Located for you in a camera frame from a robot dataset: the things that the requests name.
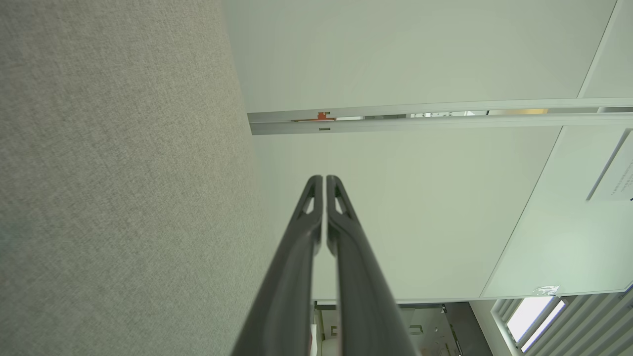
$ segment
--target paper sign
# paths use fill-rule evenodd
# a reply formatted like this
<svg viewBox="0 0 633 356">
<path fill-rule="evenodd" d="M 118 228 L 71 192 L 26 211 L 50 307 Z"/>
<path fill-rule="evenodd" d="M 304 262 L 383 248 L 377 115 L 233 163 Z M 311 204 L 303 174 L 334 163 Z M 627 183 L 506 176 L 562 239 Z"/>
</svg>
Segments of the paper sign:
<svg viewBox="0 0 633 356">
<path fill-rule="evenodd" d="M 591 200 L 631 201 L 633 204 L 633 134 L 629 134 L 618 149 Z"/>
</svg>

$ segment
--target gray fabric partition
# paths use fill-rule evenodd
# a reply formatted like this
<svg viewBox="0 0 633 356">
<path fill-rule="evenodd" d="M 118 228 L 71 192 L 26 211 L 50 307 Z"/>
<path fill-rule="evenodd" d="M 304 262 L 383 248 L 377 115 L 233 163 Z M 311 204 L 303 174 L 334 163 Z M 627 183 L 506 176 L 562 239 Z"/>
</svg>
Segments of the gray fabric partition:
<svg viewBox="0 0 633 356">
<path fill-rule="evenodd" d="M 0 354 L 229 353 L 276 239 L 218 1 L 0 23 Z"/>
</svg>

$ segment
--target window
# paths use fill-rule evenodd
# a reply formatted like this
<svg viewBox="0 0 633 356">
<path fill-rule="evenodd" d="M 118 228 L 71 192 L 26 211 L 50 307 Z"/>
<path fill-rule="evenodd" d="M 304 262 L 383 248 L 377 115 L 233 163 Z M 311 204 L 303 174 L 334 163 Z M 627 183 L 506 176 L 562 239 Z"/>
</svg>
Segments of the window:
<svg viewBox="0 0 633 356">
<path fill-rule="evenodd" d="M 525 353 L 547 330 L 565 308 L 565 301 L 556 296 L 500 300 L 493 313 L 512 338 L 517 349 Z"/>
</svg>

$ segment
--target white wall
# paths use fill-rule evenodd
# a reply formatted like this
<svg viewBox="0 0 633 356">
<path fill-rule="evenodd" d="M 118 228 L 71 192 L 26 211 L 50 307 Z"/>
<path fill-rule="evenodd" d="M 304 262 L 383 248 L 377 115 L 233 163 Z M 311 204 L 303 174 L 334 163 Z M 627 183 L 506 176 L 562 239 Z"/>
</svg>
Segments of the white wall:
<svg viewBox="0 0 633 356">
<path fill-rule="evenodd" d="M 492 318 L 491 310 L 495 302 L 496 300 L 475 300 L 470 302 L 470 308 L 477 318 L 492 354 L 494 356 L 512 356 L 499 327 Z"/>
<path fill-rule="evenodd" d="M 560 127 L 253 136 L 281 238 L 309 176 L 345 185 L 395 298 L 481 294 Z M 335 260 L 315 257 L 313 297 L 335 299 Z"/>
<path fill-rule="evenodd" d="M 576 98 L 615 0 L 226 0 L 248 112 Z"/>
</svg>

